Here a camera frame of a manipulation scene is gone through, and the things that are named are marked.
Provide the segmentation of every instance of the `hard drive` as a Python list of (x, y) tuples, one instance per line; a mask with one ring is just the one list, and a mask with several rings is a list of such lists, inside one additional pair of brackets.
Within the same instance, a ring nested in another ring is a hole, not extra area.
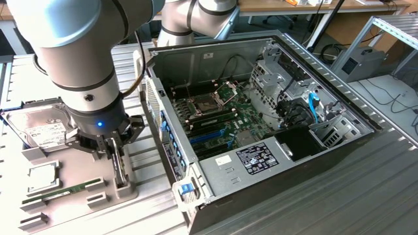
[(0, 115), (27, 148), (40, 147), (47, 153), (67, 148), (64, 135), (72, 127), (60, 98), (28, 102), (17, 109), (0, 110)]

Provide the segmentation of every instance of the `green circuit board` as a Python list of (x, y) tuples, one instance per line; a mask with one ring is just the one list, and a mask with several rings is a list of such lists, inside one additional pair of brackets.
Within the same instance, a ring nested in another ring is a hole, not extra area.
[[(200, 160), (262, 140), (264, 134), (272, 130), (259, 116), (251, 103), (246, 102), (247, 92), (248, 91), (243, 90), (240, 86), (236, 86), (238, 94), (223, 107), (218, 107), (211, 103), (211, 94), (202, 94), (191, 98), (178, 99), (172, 103), (182, 123), (186, 123), (187, 118), (196, 113), (196, 103), (199, 100), (206, 102), (204, 105), (208, 106), (208, 110), (202, 103), (198, 103), (198, 109), (203, 108), (206, 112), (231, 110), (232, 108), (236, 109), (238, 115), (231, 120), (211, 125), (206, 128), (208, 131), (199, 135), (194, 135), (194, 131), (188, 130), (187, 125), (183, 126), (190, 140), (204, 137), (206, 135), (223, 130), (222, 136), (210, 138), (198, 143), (191, 142)], [(218, 90), (218, 94), (223, 102), (226, 102), (234, 96), (234, 91), (228, 86), (222, 86)]]

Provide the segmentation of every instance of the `blue ram slot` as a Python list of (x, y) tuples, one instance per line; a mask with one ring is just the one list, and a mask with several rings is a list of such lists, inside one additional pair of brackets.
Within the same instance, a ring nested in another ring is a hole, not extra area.
[(226, 130), (226, 128), (222, 129), (220, 131), (212, 132), (212, 133), (210, 133), (210, 134), (207, 134), (204, 136), (194, 138), (194, 139), (190, 140), (190, 143), (191, 144), (200, 143), (200, 142), (207, 141), (210, 139), (218, 138), (218, 137), (223, 136), (224, 130)]

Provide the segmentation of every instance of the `hard drive label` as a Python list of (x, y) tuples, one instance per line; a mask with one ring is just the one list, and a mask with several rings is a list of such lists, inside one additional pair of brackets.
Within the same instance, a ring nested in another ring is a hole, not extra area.
[(264, 143), (259, 143), (238, 151), (236, 155), (251, 175), (279, 164)]
[(65, 127), (61, 122), (28, 128), (25, 132), (41, 148), (64, 144)]

